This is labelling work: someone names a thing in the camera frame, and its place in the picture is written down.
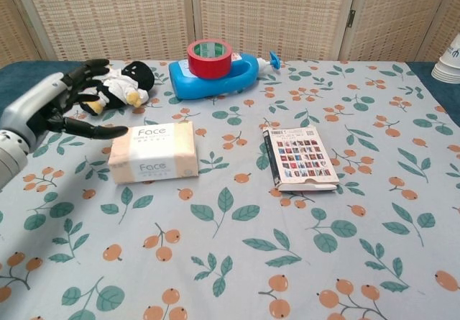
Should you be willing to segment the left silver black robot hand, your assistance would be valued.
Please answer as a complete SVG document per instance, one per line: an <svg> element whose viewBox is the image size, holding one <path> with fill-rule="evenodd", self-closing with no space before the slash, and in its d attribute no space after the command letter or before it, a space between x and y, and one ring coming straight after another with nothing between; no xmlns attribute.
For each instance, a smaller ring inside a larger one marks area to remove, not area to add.
<svg viewBox="0 0 460 320"><path fill-rule="evenodd" d="M53 73L8 105L1 115L1 132L14 139L28 154L34 152L48 132L67 133L95 140L111 140L128 132L125 126L102 127L65 116L74 104L97 100L84 93L100 84L98 76L109 72L107 59L91 59L69 73Z"/></svg>

